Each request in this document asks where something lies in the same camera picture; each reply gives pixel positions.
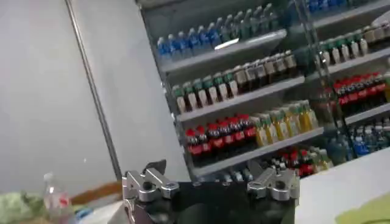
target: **clear plastic bottle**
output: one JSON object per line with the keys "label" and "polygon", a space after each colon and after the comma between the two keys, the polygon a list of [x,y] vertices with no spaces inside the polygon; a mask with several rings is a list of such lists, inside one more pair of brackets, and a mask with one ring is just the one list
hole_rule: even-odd
{"label": "clear plastic bottle", "polygon": [[76,224],[72,204],[62,185],[55,179],[53,173],[43,176],[45,187],[43,201],[49,218],[56,224]]}

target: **store shelf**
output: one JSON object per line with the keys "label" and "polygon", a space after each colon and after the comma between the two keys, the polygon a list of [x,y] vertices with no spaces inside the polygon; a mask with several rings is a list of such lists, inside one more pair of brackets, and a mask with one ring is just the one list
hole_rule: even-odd
{"label": "store shelf", "polygon": [[322,128],[322,127],[317,128],[317,129],[314,129],[312,131],[308,131],[304,134],[295,136],[293,138],[289,138],[289,139],[286,139],[284,141],[276,142],[275,144],[267,145],[265,147],[261,147],[261,148],[256,149],[256,150],[253,150],[253,151],[250,151],[250,152],[238,155],[238,156],[234,156],[232,158],[225,159],[225,160],[222,160],[220,162],[216,162],[216,163],[209,165],[209,166],[195,168],[195,169],[193,169],[193,174],[197,177],[201,177],[203,175],[217,172],[219,170],[228,168],[230,166],[234,166],[236,164],[243,163],[243,162],[248,161],[250,159],[254,159],[254,158],[259,157],[261,155],[265,155],[267,153],[277,151],[279,149],[291,146],[293,144],[297,144],[299,142],[306,141],[306,140],[311,139],[313,137],[317,137],[319,135],[322,135],[323,133],[324,133],[324,128]]}
{"label": "store shelf", "polygon": [[229,108],[229,107],[232,107],[235,105],[239,105],[241,103],[248,102],[248,101],[251,101],[251,100],[272,94],[272,93],[279,92],[283,89],[289,89],[293,86],[297,86],[297,85],[302,84],[304,81],[305,81],[305,78],[303,76],[300,76],[300,77],[294,78],[294,79],[284,80],[282,82],[278,82],[278,83],[269,85],[267,87],[261,88],[259,90],[254,91],[254,92],[250,92],[250,93],[246,93],[246,94],[243,94],[240,96],[236,96],[235,98],[230,99],[230,100],[216,103],[214,105],[210,105],[208,107],[194,110],[194,111],[189,112],[189,113],[180,114],[177,116],[177,120],[180,122],[189,121],[189,120],[192,120],[194,118],[213,113],[215,111],[219,111],[219,110]]}
{"label": "store shelf", "polygon": [[[313,23],[314,28],[321,29],[324,27],[334,26],[339,23],[347,23],[348,21],[359,20],[365,15],[370,15],[373,13],[382,12],[382,10],[389,8],[389,0],[380,0],[377,2],[369,3],[364,6],[358,7],[356,9],[348,10],[346,12],[336,12],[335,15],[327,16],[325,18],[319,19]],[[303,33],[303,27],[301,25],[292,27],[291,32],[293,33]]]}
{"label": "store shelf", "polygon": [[352,124],[352,123],[362,121],[362,120],[365,120],[367,118],[374,117],[376,115],[379,115],[379,114],[382,114],[385,112],[389,112],[389,111],[390,111],[390,103],[387,103],[387,104],[384,104],[380,107],[376,107],[374,109],[367,110],[365,112],[358,113],[358,114],[355,114],[353,116],[349,116],[346,118],[346,123]]}
{"label": "store shelf", "polygon": [[215,60],[229,57],[241,51],[254,48],[259,48],[259,51],[261,51],[261,48],[273,49],[271,46],[276,46],[282,39],[284,39],[284,37],[286,37],[286,35],[287,32],[284,29],[271,32],[260,37],[251,38],[247,41],[238,42],[219,50],[210,51],[195,57],[187,58],[167,65],[162,65],[161,71],[172,73],[191,67],[202,66],[207,63],[212,63]]}
{"label": "store shelf", "polygon": [[[386,49],[383,49],[383,50],[380,50],[380,51],[377,51],[377,52],[374,52],[371,54],[367,54],[364,57],[352,59],[352,60],[345,62],[345,63],[329,66],[329,68],[328,68],[329,74],[332,75],[332,74],[335,74],[335,73],[338,73],[341,71],[345,71],[347,69],[350,69],[350,68],[353,68],[353,67],[356,67],[359,65],[372,63],[372,62],[375,62],[377,60],[381,60],[381,59],[387,58],[387,57],[390,57],[390,48],[386,48]],[[308,77],[306,77],[306,82],[310,82],[310,81],[313,81],[316,79],[319,79],[318,72],[315,72],[314,74],[311,74]]]}

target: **white counter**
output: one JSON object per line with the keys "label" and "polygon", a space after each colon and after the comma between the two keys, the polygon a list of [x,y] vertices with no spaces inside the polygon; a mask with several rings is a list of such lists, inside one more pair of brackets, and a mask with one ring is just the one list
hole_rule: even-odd
{"label": "white counter", "polygon": [[336,223],[337,215],[390,192],[390,148],[305,178],[296,224]]}

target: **bottle cap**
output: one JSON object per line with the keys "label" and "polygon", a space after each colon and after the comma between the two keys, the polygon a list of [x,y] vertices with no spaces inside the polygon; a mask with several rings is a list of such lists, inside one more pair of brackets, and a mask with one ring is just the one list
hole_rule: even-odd
{"label": "bottle cap", "polygon": [[46,173],[45,175],[43,175],[43,180],[44,181],[50,181],[54,178],[54,174],[52,172],[50,173]]}

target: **green bottle cap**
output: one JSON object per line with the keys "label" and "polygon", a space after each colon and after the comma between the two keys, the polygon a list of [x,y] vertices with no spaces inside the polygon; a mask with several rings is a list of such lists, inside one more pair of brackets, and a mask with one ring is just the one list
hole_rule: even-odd
{"label": "green bottle cap", "polygon": [[184,96],[183,89],[179,85],[173,86],[172,92],[175,98]]}
{"label": "green bottle cap", "polygon": [[202,81],[200,79],[194,80],[193,86],[194,86],[196,91],[200,91],[203,89],[203,84],[202,84]]}
{"label": "green bottle cap", "polygon": [[222,74],[220,72],[214,75],[214,83],[215,83],[215,85],[220,85],[220,84],[224,83],[224,80],[222,78]]}
{"label": "green bottle cap", "polygon": [[189,93],[193,93],[194,92],[194,88],[193,86],[191,85],[190,82],[186,82],[183,84],[183,88],[184,88],[184,92],[186,94],[189,94]]}
{"label": "green bottle cap", "polygon": [[233,74],[232,74],[232,71],[231,70],[228,70],[225,72],[225,76],[224,76],[224,81],[225,82],[230,82],[233,80]]}
{"label": "green bottle cap", "polygon": [[213,86],[213,81],[210,75],[203,79],[203,85],[206,89],[209,89]]}

